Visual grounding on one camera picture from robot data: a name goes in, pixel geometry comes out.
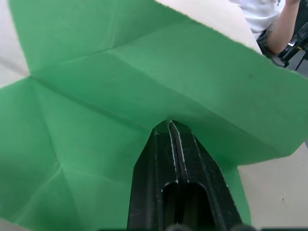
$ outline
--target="black clamp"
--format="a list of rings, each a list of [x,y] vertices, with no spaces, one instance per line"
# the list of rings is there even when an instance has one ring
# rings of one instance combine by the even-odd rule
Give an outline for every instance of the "black clamp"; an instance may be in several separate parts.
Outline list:
[[[174,121],[157,125],[134,167],[128,229],[241,225],[219,166],[192,131]]]

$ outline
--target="green paper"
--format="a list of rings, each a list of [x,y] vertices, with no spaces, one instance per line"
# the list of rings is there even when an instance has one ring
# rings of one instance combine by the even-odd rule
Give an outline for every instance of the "green paper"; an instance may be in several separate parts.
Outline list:
[[[125,228],[152,128],[189,126],[245,223],[237,166],[308,134],[308,81],[153,0],[11,0],[31,76],[0,89],[0,217],[35,231]]]

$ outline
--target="black plastic tool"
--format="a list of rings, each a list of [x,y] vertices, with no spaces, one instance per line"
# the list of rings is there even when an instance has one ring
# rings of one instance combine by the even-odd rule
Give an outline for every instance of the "black plastic tool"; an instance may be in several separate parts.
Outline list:
[[[187,126],[164,121],[134,167],[128,229],[173,224],[230,231],[242,221],[215,160]]]

